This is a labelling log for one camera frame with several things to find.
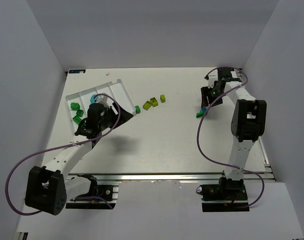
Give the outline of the blue rounded lego brick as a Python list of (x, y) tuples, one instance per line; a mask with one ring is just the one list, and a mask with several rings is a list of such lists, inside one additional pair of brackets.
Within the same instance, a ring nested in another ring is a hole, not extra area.
[(96, 103), (97, 100), (98, 100), (98, 98), (99, 98), (98, 95), (96, 95), (96, 94), (92, 95), (91, 98), (90, 98), (90, 103), (91, 103), (91, 104)]

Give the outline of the green wedge lego brick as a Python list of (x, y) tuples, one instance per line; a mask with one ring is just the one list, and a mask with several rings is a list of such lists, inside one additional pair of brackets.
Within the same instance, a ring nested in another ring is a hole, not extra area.
[(76, 111), (76, 115), (78, 117), (82, 117), (84, 115), (84, 111), (82, 109), (79, 109), (79, 110)]

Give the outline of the green long lego brick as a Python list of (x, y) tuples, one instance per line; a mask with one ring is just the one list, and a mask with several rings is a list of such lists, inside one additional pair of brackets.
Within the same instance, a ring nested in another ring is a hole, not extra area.
[(79, 125), (84, 125), (86, 123), (86, 118), (81, 118), (77, 115), (75, 115), (73, 118), (72, 118), (73, 122), (76, 123), (78, 126)]

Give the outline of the green square lego brick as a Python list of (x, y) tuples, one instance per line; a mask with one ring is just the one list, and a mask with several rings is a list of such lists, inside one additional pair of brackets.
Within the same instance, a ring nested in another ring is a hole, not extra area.
[(71, 102), (70, 103), (70, 109), (73, 111), (78, 111), (80, 110), (80, 104), (78, 102)]

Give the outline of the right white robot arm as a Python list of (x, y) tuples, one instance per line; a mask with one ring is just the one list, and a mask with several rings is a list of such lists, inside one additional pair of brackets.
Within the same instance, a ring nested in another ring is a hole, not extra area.
[(244, 173), (246, 162), (255, 142), (264, 134), (266, 124), (267, 103), (258, 100), (246, 89), (247, 80), (233, 77), (233, 67), (216, 67), (217, 79), (211, 80), (207, 74), (208, 85), (201, 88), (202, 118), (209, 110), (223, 103), (224, 97), (234, 104), (230, 130), (233, 136), (232, 149), (223, 175), (217, 186), (206, 185), (202, 193), (206, 201), (233, 201), (244, 190)]

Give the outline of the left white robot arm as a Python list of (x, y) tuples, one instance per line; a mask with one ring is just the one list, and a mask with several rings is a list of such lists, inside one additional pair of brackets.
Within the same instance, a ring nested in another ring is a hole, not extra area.
[(88, 173), (68, 179), (76, 164), (89, 153), (106, 129), (113, 130), (133, 118), (118, 104), (92, 103), (74, 133), (71, 145), (42, 167), (34, 166), (29, 174), (25, 205), (51, 215), (58, 215), (70, 200), (100, 197), (97, 179)]

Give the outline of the dark green lego by tray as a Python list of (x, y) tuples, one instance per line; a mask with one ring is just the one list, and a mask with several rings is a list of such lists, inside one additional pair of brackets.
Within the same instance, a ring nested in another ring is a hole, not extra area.
[(135, 111), (136, 111), (136, 114), (139, 114), (141, 112), (141, 109), (138, 105), (135, 106)]

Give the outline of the white divided plastic tray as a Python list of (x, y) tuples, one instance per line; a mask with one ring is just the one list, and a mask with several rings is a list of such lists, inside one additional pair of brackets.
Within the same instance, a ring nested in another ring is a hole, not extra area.
[[(67, 107), (68, 116), (70, 118), (70, 125), (72, 133), (74, 134), (78, 129), (79, 122), (87, 117), (87, 111), (90, 104), (93, 102), (93, 96), (97, 94), (107, 94), (117, 101), (120, 107), (122, 107), (128, 113), (136, 115), (136, 107), (133, 104), (123, 82), (121, 79), (117, 79), (116, 82), (107, 82), (95, 87), (91, 87), (79, 92), (75, 92), (65, 96), (65, 102)], [(83, 111), (83, 115), (79, 116), (79, 121), (75, 121), (77, 111), (71, 107), (72, 103), (77, 103), (80, 106), (80, 110)]]

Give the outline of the lime lego brick middle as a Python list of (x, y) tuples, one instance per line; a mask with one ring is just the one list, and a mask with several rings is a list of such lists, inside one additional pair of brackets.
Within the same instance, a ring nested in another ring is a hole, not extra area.
[(152, 105), (153, 107), (156, 107), (156, 106), (159, 105), (159, 103), (158, 103), (158, 101), (157, 101), (157, 99), (156, 99), (155, 97), (152, 97), (152, 98), (150, 99), (150, 103), (151, 103), (151, 105)]

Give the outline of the small lime lego brick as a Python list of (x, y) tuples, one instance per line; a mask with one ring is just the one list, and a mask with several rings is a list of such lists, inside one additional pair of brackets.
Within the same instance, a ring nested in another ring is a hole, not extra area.
[(166, 97), (165, 97), (164, 94), (160, 95), (160, 100), (161, 100), (162, 103), (164, 103), (166, 101)]

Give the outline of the blue label sticker left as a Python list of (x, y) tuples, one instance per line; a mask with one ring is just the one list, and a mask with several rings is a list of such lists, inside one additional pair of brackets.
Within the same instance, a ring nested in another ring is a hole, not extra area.
[(85, 72), (85, 69), (70, 69), (68, 71), (69, 74), (84, 74)]

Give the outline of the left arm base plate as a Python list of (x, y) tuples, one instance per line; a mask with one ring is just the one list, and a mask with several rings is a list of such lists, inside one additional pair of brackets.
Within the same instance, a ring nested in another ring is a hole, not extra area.
[(67, 209), (78, 210), (112, 210), (116, 203), (113, 197), (114, 186), (98, 183), (90, 174), (79, 174), (65, 180)]

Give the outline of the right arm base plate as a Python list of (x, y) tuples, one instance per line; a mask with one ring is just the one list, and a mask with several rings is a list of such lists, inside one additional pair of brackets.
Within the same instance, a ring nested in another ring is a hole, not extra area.
[(219, 190), (219, 184), (202, 184), (196, 189), (201, 196), (203, 213), (249, 212), (248, 195), (245, 186), (236, 190)]

